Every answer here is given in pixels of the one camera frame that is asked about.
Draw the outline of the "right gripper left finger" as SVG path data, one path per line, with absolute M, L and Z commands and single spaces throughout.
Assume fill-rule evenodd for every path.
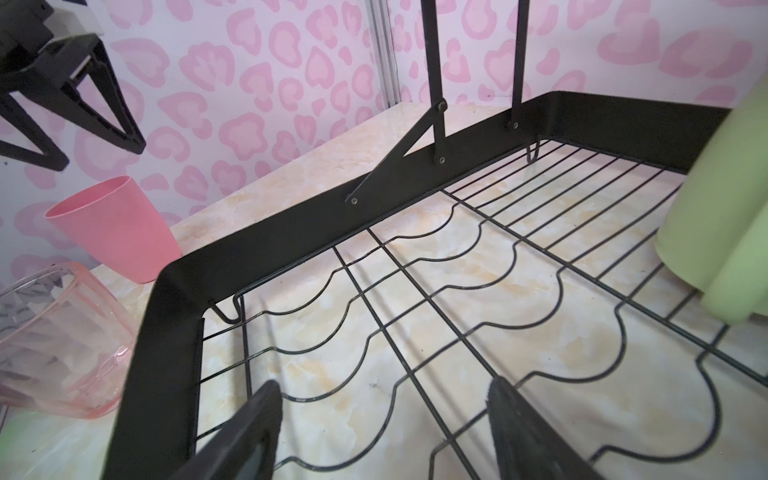
M 174 479 L 270 479 L 282 422 L 279 384 L 265 382 Z

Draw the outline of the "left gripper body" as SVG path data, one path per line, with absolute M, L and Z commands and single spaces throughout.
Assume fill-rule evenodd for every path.
M 23 72 L 95 34 L 96 16 L 86 1 L 2 1 L 1 89 L 19 90 Z

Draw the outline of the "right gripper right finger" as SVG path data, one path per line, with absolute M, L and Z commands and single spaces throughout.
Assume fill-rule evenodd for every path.
M 487 412 L 502 479 L 599 479 L 504 377 L 491 381 Z

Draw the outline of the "solid pink plastic cup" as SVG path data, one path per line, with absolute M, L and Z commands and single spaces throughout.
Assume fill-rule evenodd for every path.
M 169 226 L 138 183 L 119 176 L 52 206 L 44 218 L 96 260 L 139 284 L 182 256 Z

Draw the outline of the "white mug green handle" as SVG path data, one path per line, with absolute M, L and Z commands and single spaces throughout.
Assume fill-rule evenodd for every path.
M 657 231 L 655 251 L 722 322 L 735 325 L 767 313 L 765 79 L 700 153 Z

